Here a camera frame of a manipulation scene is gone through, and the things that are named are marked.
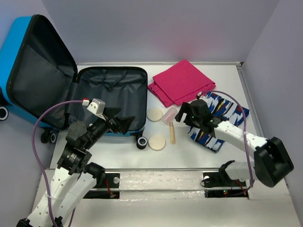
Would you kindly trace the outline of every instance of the screw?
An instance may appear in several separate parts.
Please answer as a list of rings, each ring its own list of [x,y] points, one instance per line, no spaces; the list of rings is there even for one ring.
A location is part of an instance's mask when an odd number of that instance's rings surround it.
[[[113,181],[114,181],[115,184],[119,184],[120,179],[119,179],[119,177],[116,176]]]

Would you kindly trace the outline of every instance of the magenta fabric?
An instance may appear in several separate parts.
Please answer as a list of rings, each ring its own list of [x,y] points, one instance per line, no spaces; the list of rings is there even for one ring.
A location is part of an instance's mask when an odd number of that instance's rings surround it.
[[[194,100],[200,91],[210,91],[216,87],[211,79],[187,60],[159,73],[153,80],[148,89],[165,107],[182,105],[183,102]]]

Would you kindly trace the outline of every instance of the blue suitcase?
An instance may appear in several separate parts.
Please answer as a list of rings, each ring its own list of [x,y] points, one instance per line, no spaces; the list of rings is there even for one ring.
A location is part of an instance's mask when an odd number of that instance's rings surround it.
[[[35,123],[57,103],[99,98],[107,107],[121,107],[118,116],[135,116],[127,136],[142,135],[146,71],[138,67],[90,67],[78,73],[72,55],[42,15],[15,20],[0,51],[0,67],[0,114],[6,106],[9,112]],[[62,130],[75,120],[90,124],[95,119],[84,107],[69,105],[50,112],[39,126]]]

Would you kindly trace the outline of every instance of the wooden handle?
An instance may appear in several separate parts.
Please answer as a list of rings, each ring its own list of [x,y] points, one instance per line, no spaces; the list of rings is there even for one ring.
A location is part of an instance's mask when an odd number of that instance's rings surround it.
[[[175,138],[174,124],[172,122],[170,122],[169,126],[170,126],[170,143],[175,144],[176,143],[176,138]]]

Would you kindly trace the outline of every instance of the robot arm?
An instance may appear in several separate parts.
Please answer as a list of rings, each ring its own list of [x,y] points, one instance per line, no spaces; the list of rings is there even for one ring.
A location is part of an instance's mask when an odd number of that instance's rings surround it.
[[[98,119],[89,127],[78,121],[68,129],[67,144],[50,185],[52,211],[58,227],[62,227],[62,222],[69,217],[83,196],[105,178],[103,167],[95,163],[87,165],[91,158],[88,150],[109,130],[125,134],[134,120],[134,116],[117,117],[121,109],[106,108],[102,100],[84,100],[83,103]],[[17,227],[52,227],[48,199],[45,193],[34,211],[26,219],[20,220]]]
[[[243,130],[235,127],[226,119],[212,116],[207,103],[198,99],[192,103],[183,103],[176,121],[180,122],[183,114],[187,114],[184,123],[191,127],[201,129],[204,133],[224,140],[237,148],[245,151]],[[246,133],[249,155],[254,161],[253,176],[268,187],[274,187],[293,169],[294,165],[282,143],[276,137],[266,139],[250,133]],[[229,161],[223,164],[217,176],[210,181],[224,181],[228,179],[249,179],[249,169],[247,163]]]

